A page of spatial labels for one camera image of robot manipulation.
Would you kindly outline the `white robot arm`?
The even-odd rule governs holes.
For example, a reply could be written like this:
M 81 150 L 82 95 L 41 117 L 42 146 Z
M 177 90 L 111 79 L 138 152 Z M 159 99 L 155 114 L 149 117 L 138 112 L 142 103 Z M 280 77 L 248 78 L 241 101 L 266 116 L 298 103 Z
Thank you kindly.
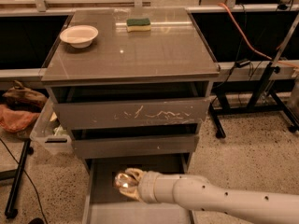
M 200 175 L 164 175 L 135 168 L 116 174 L 114 185 L 121 194 L 142 203 L 221 212 L 254 224 L 299 224 L 298 195 L 224 189 Z

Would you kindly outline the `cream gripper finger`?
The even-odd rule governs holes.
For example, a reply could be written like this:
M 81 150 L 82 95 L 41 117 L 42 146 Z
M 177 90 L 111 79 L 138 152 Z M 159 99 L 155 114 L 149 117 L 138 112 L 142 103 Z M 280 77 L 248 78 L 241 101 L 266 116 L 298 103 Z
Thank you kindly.
M 139 195 L 139 192 L 138 192 L 136 187 L 128 188 L 128 189 L 121 188 L 120 193 L 122 195 L 126 196 L 126 197 L 129 197 L 129 198 L 133 199 L 133 200 L 142 202 L 142 199 L 141 199 L 141 197 Z
M 140 181 L 145 174 L 144 171 L 136 168 L 128 168 L 125 170 L 125 173 L 132 176 L 136 181 Z

